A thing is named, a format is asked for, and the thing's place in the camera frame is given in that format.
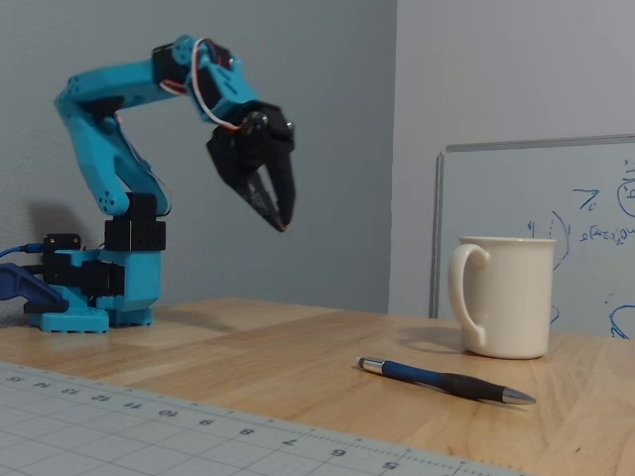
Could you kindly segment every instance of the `mug handle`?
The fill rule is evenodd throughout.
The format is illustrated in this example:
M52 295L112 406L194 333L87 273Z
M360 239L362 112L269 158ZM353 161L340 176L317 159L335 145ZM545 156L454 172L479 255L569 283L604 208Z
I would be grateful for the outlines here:
M449 260L447 272L447 288L449 290L449 304L460 325L470 338L478 345L485 345L485 329L472 320L465 306L463 295L463 276L465 265L471 257L472 263L478 268L484 268L489 261L489 253L478 245L460 245L454 250Z

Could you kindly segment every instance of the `coffee mug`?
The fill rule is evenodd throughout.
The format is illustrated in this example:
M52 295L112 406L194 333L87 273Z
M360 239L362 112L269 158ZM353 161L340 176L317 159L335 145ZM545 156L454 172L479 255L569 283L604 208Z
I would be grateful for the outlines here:
M449 261L449 303L463 347L501 359L547 353L556 240L463 237Z

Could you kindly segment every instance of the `blue pen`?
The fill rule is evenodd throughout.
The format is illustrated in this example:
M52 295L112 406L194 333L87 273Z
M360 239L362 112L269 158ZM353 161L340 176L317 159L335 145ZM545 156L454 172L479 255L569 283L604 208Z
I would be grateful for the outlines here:
M373 374L383 375L389 379L401 380L402 382L430 385L464 399L489 400L516 405L529 405L536 402L536 399L518 390L466 375L431 372L391 362L390 360L370 359L368 357L355 359L355 364L360 369Z

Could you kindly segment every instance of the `blue object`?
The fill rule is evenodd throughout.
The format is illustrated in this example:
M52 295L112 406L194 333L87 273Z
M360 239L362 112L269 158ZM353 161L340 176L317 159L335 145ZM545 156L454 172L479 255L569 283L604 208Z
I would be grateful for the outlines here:
M33 304L63 302L62 295L13 263L0 264L0 300L25 298Z
M47 235L44 244L0 252L43 253L42 264L0 266L0 298L24 296L30 323L46 332L108 332L150 325L161 295L161 251L170 212L162 183L122 131L117 111L189 97L205 122L218 124L207 142L221 178L278 231L295 202L290 154L293 124L281 109L258 101L242 61L211 40L179 37L148 60L72 76L55 100L79 169L106 222L103 249L85 251L75 234ZM274 202L258 169L265 167ZM40 281L34 274L43 275Z
M418 369L389 360L361 357L355 360L360 369L389 379L411 384L424 384L470 400L486 400L503 404L529 405L536 400L518 390L475 379L467 375L447 374Z
M27 245L16 246L15 248L9 248L4 251L0 251L0 258L5 257L11 253L42 253L42 243L29 243Z

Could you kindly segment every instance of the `blue cable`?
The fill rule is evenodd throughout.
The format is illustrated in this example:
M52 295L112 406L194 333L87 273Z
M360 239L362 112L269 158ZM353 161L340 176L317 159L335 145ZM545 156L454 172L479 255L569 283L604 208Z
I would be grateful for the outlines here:
M0 251L0 258L3 258L11 253L42 253L44 245L42 243L29 243L27 245L16 246L15 248L8 248L4 251Z

